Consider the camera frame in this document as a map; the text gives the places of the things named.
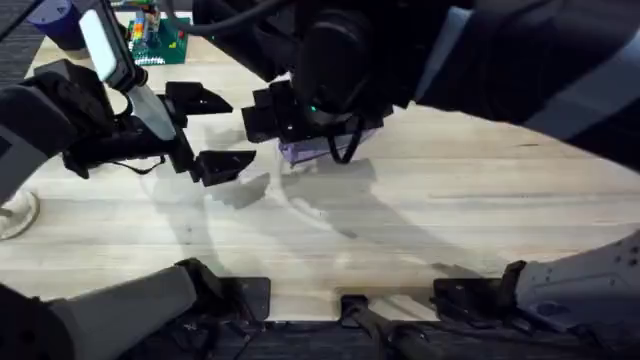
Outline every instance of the blue object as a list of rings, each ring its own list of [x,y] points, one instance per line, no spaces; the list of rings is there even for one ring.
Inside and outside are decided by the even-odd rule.
[[[45,0],[27,21],[62,50],[75,51],[86,47],[78,24],[80,12],[71,0]]]

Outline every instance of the electronic components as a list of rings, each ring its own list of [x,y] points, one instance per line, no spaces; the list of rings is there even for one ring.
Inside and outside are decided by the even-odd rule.
[[[174,29],[155,0],[124,1],[119,6],[135,6],[135,19],[127,27],[127,45],[136,65],[183,64],[188,36]]]

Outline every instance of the wooden tabletop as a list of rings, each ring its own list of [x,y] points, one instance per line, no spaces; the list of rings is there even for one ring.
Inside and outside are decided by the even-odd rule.
[[[45,40],[32,68],[61,57]],[[157,92],[200,81],[236,108],[190,118],[196,152],[256,149],[256,160],[238,181],[204,188],[170,165],[145,177],[105,165],[83,180],[53,159],[26,184],[40,218],[0,243],[0,281],[71,296],[196,256],[219,276],[271,278],[272,319],[334,318],[346,292],[378,296],[391,317],[430,319],[406,295],[424,299],[434,278],[499,276],[511,261],[604,245],[640,221],[637,174],[527,130],[412,106],[352,164],[290,169],[275,141],[246,140],[239,109],[265,84],[221,51],[191,37],[186,64],[147,70]]]

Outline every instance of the wooden table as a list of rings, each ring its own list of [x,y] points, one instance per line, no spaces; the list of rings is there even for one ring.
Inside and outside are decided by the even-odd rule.
[[[45,40],[32,67],[63,56]],[[351,165],[290,169],[274,141],[246,141],[239,109],[265,84],[221,51],[192,37],[186,65],[147,70],[155,91],[201,81],[227,99],[237,111],[192,116],[187,135],[196,151],[256,149],[254,163],[205,189],[169,165],[146,177],[106,165],[82,180],[53,159],[27,183],[40,218],[0,243],[0,281],[70,296],[196,256],[220,276],[271,278],[272,319],[334,318],[345,292],[379,296],[391,317],[431,319],[409,297],[383,295],[425,299],[434,278],[498,276],[513,260],[620,239],[640,221],[638,175],[527,130],[411,107]]]

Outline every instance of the green circuit board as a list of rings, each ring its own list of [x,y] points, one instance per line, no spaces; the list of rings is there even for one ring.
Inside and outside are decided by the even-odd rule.
[[[186,23],[190,21],[189,18],[180,18],[180,20]],[[129,22],[127,45],[136,65],[184,64],[189,39],[187,34],[173,28],[169,20],[161,19],[157,33],[151,35],[151,41],[134,41],[129,35],[133,33],[134,24],[135,21]]]

